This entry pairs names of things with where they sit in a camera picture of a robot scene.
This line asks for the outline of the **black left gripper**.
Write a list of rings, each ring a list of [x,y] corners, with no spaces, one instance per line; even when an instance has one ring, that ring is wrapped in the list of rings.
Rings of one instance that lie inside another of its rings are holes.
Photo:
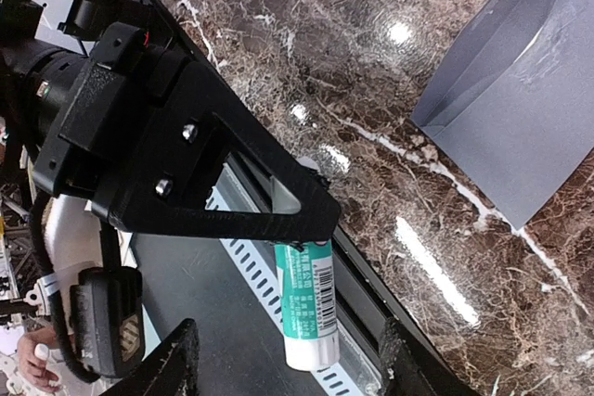
[[[127,232],[330,239],[341,207],[323,183],[210,66],[145,37],[121,22],[105,30],[45,137],[35,184],[54,197],[97,191],[93,213]]]

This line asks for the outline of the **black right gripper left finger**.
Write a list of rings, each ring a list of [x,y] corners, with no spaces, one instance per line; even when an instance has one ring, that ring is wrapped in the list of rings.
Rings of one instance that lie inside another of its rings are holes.
[[[193,319],[184,319],[128,377],[104,396],[198,395],[200,341]]]

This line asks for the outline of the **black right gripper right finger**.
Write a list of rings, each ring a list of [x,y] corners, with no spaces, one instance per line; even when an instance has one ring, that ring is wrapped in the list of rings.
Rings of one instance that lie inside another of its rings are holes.
[[[395,317],[379,340],[380,395],[477,395],[428,352]]]

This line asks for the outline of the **green white glue stick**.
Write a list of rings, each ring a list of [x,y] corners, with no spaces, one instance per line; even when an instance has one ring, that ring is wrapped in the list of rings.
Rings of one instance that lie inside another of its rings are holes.
[[[275,245],[287,365],[315,372],[340,360],[335,275],[330,242]]]

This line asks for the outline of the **grey-blue paper envelope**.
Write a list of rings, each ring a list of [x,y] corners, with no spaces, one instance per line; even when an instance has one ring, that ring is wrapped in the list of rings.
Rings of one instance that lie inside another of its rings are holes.
[[[523,227],[593,148],[593,0],[489,0],[411,119]]]

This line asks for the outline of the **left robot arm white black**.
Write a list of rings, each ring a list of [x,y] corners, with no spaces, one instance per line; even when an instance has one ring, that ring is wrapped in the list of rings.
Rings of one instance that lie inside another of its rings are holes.
[[[160,0],[71,0],[65,34],[37,38],[44,7],[1,0],[1,114],[47,194],[84,198],[126,231],[300,245],[329,239],[341,208],[251,114]],[[285,186],[296,209],[211,211],[239,153]]]

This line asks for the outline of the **person's hand light skin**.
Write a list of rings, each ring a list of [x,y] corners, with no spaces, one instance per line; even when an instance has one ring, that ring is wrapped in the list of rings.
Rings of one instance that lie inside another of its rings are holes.
[[[46,393],[54,394],[63,388],[72,393],[75,385],[71,382],[71,376],[67,370],[61,371],[63,379],[59,381],[58,375],[47,369],[47,361],[35,355],[38,344],[44,344],[50,350],[59,348],[56,332],[52,326],[27,332],[19,339],[17,354],[22,377],[32,386]]]

